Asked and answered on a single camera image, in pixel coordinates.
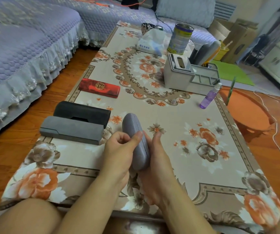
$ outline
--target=orange plastic basin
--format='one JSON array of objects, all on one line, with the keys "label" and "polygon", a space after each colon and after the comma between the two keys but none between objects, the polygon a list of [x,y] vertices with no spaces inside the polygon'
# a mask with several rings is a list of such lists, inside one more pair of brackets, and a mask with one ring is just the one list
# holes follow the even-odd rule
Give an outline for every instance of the orange plastic basin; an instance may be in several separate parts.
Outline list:
[{"label": "orange plastic basin", "polygon": [[[223,88],[219,93],[226,102],[229,89]],[[270,125],[275,122],[261,103],[235,89],[233,89],[227,107],[235,121],[251,130],[267,131]]]}]

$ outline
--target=floral tablecloth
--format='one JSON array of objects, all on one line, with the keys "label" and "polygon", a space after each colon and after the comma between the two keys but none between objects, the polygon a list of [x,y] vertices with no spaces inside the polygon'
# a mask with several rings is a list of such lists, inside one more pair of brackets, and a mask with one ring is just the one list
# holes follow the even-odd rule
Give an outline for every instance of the floral tablecloth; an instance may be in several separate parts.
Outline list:
[{"label": "floral tablecloth", "polygon": [[[80,91],[78,84],[66,99],[112,111],[102,145],[40,137],[9,181],[0,213],[29,197],[48,200],[60,209],[70,208],[97,177],[104,143],[122,129],[124,116],[131,112],[149,135],[163,133],[161,141],[177,181],[210,223],[248,233],[262,233],[275,226],[280,219],[280,201],[222,98],[218,95],[203,110],[198,105],[204,96],[166,89],[166,55],[137,51],[135,44],[141,35],[139,28],[119,22],[82,76],[120,85],[117,99]],[[132,171],[115,210],[130,216],[161,217],[158,207],[146,202],[141,180]]]}]

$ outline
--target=fingernail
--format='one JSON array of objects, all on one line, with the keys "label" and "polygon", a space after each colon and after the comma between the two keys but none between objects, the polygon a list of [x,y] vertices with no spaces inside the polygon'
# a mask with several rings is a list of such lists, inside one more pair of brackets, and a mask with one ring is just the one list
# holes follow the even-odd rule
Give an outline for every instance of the fingernail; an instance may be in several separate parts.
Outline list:
[{"label": "fingernail", "polygon": [[135,133],[135,135],[138,136],[138,137],[142,137],[142,134],[143,134],[143,133],[142,133],[142,131],[140,131],[140,130],[137,131],[137,132]]}]

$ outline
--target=leg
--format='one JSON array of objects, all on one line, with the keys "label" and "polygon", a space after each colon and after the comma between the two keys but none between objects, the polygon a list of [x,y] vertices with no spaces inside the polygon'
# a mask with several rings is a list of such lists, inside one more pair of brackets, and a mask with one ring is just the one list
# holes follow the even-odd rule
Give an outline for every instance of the leg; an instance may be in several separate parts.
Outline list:
[{"label": "leg", "polygon": [[51,234],[61,220],[59,211],[52,204],[30,198],[0,216],[0,234]]}]

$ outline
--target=wooden floor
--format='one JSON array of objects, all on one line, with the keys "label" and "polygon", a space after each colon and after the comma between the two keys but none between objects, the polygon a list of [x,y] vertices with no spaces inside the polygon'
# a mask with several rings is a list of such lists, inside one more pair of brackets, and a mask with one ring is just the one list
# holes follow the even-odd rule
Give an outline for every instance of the wooden floor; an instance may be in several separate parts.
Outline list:
[{"label": "wooden floor", "polygon": [[[65,100],[80,78],[96,51],[78,49],[61,74],[48,86],[40,99],[33,102],[26,112],[0,133],[0,197],[26,154],[40,136],[39,127],[43,120],[53,114],[58,102]],[[260,100],[252,92],[247,94]],[[262,95],[270,113],[278,120],[279,132],[276,141],[280,145],[280,102]],[[248,143],[259,165],[280,198],[280,152],[270,135],[261,135]]]}]

